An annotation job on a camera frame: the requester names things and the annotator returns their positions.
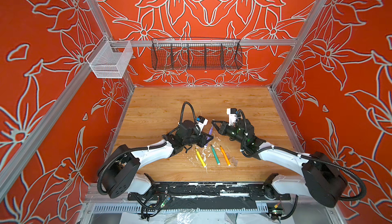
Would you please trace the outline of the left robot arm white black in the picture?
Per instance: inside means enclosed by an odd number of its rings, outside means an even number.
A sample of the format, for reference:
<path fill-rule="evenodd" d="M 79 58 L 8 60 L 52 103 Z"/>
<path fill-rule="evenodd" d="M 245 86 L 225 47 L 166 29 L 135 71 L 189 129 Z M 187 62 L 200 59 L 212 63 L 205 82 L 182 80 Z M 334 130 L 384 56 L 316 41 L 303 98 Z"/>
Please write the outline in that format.
<path fill-rule="evenodd" d="M 208 120 L 198 117 L 195 122 L 185 120 L 174 131 L 162 136 L 162 140 L 145 147 L 119 146 L 98 170 L 97 190 L 101 195 L 116 198 L 127 193 L 143 195 L 150 191 L 153 180 L 147 174 L 137 172 L 158 160 L 171 158 L 194 145 L 202 148 L 213 139 L 203 132 Z"/>

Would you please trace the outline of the purple marker pen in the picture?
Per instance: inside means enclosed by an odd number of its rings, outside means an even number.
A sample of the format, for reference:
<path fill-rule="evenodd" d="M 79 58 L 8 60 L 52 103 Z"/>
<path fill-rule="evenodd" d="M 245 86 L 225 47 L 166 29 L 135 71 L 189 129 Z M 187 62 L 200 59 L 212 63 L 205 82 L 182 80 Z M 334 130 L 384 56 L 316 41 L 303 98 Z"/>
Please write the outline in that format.
<path fill-rule="evenodd" d="M 211 126 L 211 129 L 209 130 L 208 135 L 212 135 L 213 136 L 213 130 L 214 130 L 214 126 Z"/>

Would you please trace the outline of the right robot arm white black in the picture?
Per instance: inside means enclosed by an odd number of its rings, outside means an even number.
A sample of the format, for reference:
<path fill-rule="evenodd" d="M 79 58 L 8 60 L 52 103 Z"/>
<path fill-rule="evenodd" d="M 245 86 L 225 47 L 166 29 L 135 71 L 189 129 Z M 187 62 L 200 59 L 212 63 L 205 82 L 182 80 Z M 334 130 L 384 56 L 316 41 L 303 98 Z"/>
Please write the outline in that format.
<path fill-rule="evenodd" d="M 239 142 L 244 156 L 269 161 L 296 173 L 295 176 L 272 174 L 267 180 L 271 192 L 309 196 L 328 208 L 333 208 L 342 199 L 347 180 L 339 166 L 323 153 L 310 155 L 275 146 L 256 137 L 248 120 L 233 125 L 214 120 L 212 125 L 220 135 Z"/>

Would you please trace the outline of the yellow marker pen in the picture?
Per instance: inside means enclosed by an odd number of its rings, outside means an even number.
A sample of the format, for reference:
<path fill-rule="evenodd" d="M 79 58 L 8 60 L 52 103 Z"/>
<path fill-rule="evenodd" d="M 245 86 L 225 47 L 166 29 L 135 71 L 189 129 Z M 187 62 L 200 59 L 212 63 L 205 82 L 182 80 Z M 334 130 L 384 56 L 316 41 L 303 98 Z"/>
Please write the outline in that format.
<path fill-rule="evenodd" d="M 201 157 L 200 152 L 199 152 L 197 149 L 195 149 L 195 151 L 196 151 L 196 155 L 197 155 L 199 161 L 201 162 L 202 166 L 203 166 L 204 168 L 206 168 L 206 163 L 204 162 L 203 158 Z"/>

